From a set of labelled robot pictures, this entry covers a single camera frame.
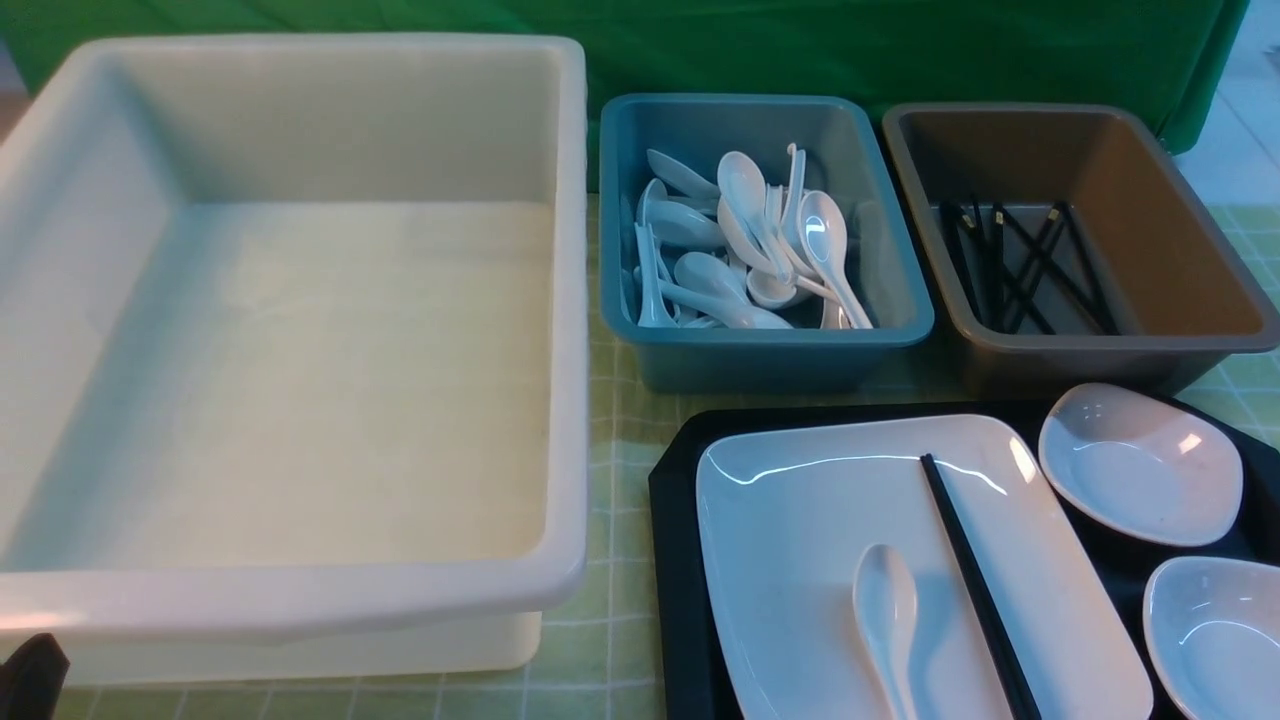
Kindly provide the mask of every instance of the brown plastic bin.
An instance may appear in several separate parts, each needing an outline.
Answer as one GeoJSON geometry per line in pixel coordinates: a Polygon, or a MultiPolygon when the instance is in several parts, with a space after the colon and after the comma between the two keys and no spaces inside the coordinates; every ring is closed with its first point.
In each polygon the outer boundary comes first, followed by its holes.
{"type": "Polygon", "coordinates": [[[1105,106],[919,104],[883,119],[893,168],[979,397],[1089,380],[1174,393],[1235,352],[1280,345],[1280,316],[1156,138],[1105,106]],[[941,201],[1070,202],[1119,336],[982,325],[937,220],[941,201]]]}

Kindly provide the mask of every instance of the green cloth backdrop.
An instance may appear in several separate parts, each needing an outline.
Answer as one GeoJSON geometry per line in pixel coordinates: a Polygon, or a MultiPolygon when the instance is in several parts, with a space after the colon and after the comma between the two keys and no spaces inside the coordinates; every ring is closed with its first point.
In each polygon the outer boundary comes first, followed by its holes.
{"type": "Polygon", "coordinates": [[[627,92],[1119,105],[1174,152],[1204,122],[1247,0],[0,0],[38,88],[100,37],[220,32],[563,35],[593,119],[627,92]]]}

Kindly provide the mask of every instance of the blue plastic bin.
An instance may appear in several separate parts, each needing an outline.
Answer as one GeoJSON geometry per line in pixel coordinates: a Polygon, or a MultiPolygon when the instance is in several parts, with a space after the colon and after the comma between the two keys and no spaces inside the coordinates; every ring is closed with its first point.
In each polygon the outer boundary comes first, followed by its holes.
{"type": "Polygon", "coordinates": [[[600,313],[636,348],[655,392],[812,393],[852,389],[893,348],[933,328],[933,306],[870,122],[838,97],[627,95],[600,122],[600,313]],[[773,184],[790,170],[787,145],[808,151],[806,187],[826,190],[860,240],[847,275],[876,323],[867,331],[643,328],[635,205],[660,150],[714,182],[724,152],[750,155],[773,184]]]}

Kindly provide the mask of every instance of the black tray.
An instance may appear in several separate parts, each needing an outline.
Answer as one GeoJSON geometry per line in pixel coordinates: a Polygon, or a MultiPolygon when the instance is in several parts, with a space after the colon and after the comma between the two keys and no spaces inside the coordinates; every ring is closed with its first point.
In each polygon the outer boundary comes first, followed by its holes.
{"type": "MultiPolygon", "coordinates": [[[[1235,525],[1219,542],[1170,548],[1121,536],[1062,502],[1093,566],[1151,675],[1152,717],[1181,720],[1151,666],[1142,634],[1142,594],[1155,568],[1176,555],[1213,555],[1280,565],[1280,452],[1181,402],[1160,398],[1222,429],[1240,451],[1244,500],[1235,525]]],[[[649,474],[654,571],[662,624],[668,720],[741,720],[712,618],[695,501],[698,461],[719,438],[764,430],[974,413],[1004,420],[1037,447],[1051,400],[933,402],[771,410],[716,410],[685,423],[649,474]]]]}

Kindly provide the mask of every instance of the white bowl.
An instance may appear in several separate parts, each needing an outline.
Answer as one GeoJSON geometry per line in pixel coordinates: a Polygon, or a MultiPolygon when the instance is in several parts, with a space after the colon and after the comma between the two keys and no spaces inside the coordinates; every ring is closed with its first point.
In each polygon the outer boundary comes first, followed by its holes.
{"type": "Polygon", "coordinates": [[[1115,386],[1068,391],[1041,429],[1039,460],[1068,502],[1144,541],[1208,544],[1231,529],[1240,510],[1244,477],[1230,438],[1115,386]]]}
{"type": "Polygon", "coordinates": [[[1142,629],[1156,674],[1192,720],[1280,714],[1280,568],[1175,557],[1156,569],[1142,629]]]}

